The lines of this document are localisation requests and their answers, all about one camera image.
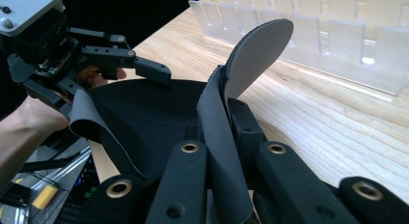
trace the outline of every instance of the screw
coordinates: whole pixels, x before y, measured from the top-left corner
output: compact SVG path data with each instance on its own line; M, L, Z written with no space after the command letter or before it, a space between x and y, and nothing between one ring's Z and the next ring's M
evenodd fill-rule
M10 10L9 7L3 7L3 8L1 8L1 11L2 11L3 13L5 13L5 14L9 14L9 13L12 12L12 10Z
M11 29L14 27L12 21L5 17L0 19L0 23L1 25L3 25L3 27L8 28L8 29Z

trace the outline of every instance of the metal plate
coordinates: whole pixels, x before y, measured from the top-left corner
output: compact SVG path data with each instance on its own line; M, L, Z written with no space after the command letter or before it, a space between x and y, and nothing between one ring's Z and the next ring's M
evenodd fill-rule
M8 7L9 13L0 11L0 34L15 36L31 25L62 0L0 0L1 9Z

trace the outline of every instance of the human hand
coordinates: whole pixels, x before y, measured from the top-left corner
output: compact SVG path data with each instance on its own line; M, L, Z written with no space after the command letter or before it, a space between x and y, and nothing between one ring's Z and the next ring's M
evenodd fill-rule
M103 79L97 70L97 67L88 67L82 70L79 80L84 87L95 88L107 84L108 81ZM125 71L117 69L117 77L124 79L126 77ZM28 128L34 128L37 131L53 132L64 129L69 124L69 121L60 112L37 98L27 97L16 111Z

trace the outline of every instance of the black plastic part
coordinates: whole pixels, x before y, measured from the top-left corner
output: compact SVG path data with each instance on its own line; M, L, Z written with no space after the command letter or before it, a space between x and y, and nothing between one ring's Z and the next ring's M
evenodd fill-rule
M60 81L56 82L57 86L64 92L66 95L73 98L76 90L81 89L82 87L78 85L74 80L64 77Z
M134 63L136 75L160 84L169 85L171 70L165 65L141 57L136 57Z
M112 177L85 202L77 223L128 223L143 191L144 185L136 177Z
M187 140L175 145L147 224L205 223L206 153L202 142Z
M253 204L262 224L279 224L283 220L283 212L260 172L255 172L257 189L253 192Z
M10 182L6 192L0 193L0 203L21 208L30 204L31 189L18 183Z
M69 163L71 163L79 154L74 154L69 157L60 158L60 159L52 159L52 160L44 160L44 161L36 161L36 162L27 162L24 166L20 169L19 173L26 173L26 172L35 172L40 170L48 170L48 169L56 169L62 168Z
M12 80L17 84L27 81L32 75L36 74L36 68L23 61L16 54L11 54L7 58L7 62Z
M84 55L90 65L105 68L132 68L135 52L130 49L87 45Z
M253 155L258 151L259 145L265 141L264 133L250 107L245 102L229 98L228 104L232 122L232 135L247 185L251 189L254 180L253 172L255 171Z
M48 106L60 111L69 119L71 105L64 99L31 79L24 82L23 85L31 97L38 98Z
M120 48L129 48L126 38L122 35L111 35L106 32L98 32L87 29L71 27L68 29L69 35L79 42L87 45L112 47L113 44Z
M338 195L361 223L409 223L408 205L378 182L346 178L340 183Z
M263 143L256 163L283 212L282 223L358 223L289 146Z

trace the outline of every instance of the human arm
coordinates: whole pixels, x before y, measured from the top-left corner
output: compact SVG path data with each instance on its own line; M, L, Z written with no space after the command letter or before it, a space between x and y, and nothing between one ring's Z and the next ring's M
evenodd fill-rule
M97 68L81 74L84 83L97 87L106 84ZM118 70L118 78L125 78ZM54 131L68 126L68 120L58 111L36 98L27 97L8 117L0 122L0 191L27 161L28 157Z

